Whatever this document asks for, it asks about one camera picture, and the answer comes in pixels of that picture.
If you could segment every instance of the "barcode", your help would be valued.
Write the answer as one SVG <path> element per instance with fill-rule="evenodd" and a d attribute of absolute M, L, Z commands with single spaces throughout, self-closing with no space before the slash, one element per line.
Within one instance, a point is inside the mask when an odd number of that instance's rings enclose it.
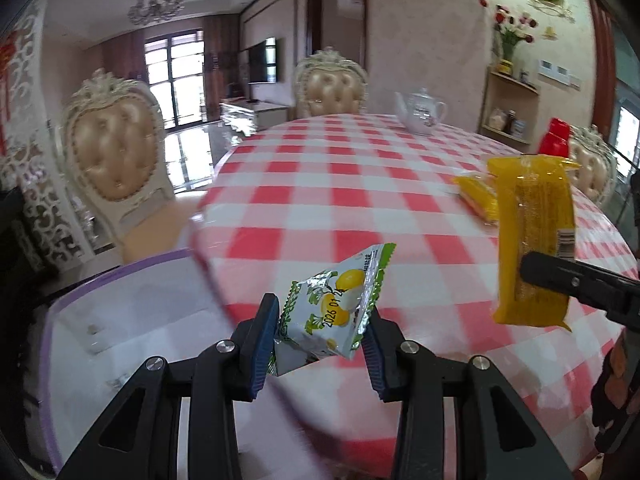
<path fill-rule="evenodd" d="M 556 256 L 565 260 L 573 260 L 575 257 L 575 230 L 558 229 L 558 243 Z"/>

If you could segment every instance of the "snack packet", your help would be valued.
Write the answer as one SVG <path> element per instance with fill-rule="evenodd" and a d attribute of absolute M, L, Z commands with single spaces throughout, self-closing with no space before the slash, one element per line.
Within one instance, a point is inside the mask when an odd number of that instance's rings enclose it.
<path fill-rule="evenodd" d="M 458 184 L 462 199 L 480 218 L 490 224 L 498 221 L 498 199 L 491 175 L 472 172 L 454 177 L 453 181 Z"/>
<path fill-rule="evenodd" d="M 373 245 L 308 280 L 293 282 L 269 372 L 280 376 L 332 355 L 351 359 L 395 248 L 395 244 Z"/>
<path fill-rule="evenodd" d="M 492 158 L 498 199 L 498 309 L 494 321 L 527 326 L 562 326 L 569 297 L 520 279 L 529 251 L 574 259 L 575 221 L 565 169 L 579 164 L 554 156 Z"/>

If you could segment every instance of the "ceiling light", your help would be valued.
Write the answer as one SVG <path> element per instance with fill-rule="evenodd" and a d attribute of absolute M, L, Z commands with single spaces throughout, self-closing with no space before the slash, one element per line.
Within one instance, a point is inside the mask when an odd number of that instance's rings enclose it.
<path fill-rule="evenodd" d="M 145 0 L 138 0 L 127 16 L 134 25 L 148 25 L 150 22 L 168 22 L 183 9 L 182 0 L 149 0 L 146 9 Z"/>

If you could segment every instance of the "tufted chair back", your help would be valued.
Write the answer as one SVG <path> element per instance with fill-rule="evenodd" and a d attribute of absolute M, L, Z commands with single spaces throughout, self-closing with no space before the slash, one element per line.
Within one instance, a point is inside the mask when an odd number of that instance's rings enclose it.
<path fill-rule="evenodd" d="M 615 188 L 617 161 L 596 126 L 571 127 L 569 158 L 581 165 L 570 176 L 572 184 L 602 208 Z"/>
<path fill-rule="evenodd" d="M 294 92 L 299 118 L 361 113 L 367 100 L 367 73 L 328 47 L 298 64 Z"/>
<path fill-rule="evenodd" d="M 174 199 L 162 115 L 143 82 L 94 72 L 65 109 L 56 145 L 66 176 L 117 242 Z"/>

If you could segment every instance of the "screw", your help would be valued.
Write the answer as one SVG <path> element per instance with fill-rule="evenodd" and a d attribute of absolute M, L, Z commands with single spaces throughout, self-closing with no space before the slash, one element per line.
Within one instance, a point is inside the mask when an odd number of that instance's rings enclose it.
<path fill-rule="evenodd" d="M 405 354 L 417 354 L 420 349 L 420 345 L 418 345 L 415 341 L 402 341 L 400 344 L 400 349 Z"/>
<path fill-rule="evenodd" d="M 474 364 L 476 368 L 480 370 L 487 370 L 487 368 L 491 366 L 491 361 L 489 361 L 489 359 L 487 359 L 483 355 L 477 355 L 476 357 L 473 358 L 473 361 L 471 362 Z"/>
<path fill-rule="evenodd" d="M 164 366 L 164 361 L 161 357 L 150 357 L 146 360 L 145 366 L 150 372 L 155 372 Z"/>
<path fill-rule="evenodd" d="M 231 339 L 223 339 L 222 341 L 218 341 L 216 345 L 216 350 L 221 354 L 227 354 L 229 352 L 233 352 L 236 347 L 236 343 L 231 341 Z"/>

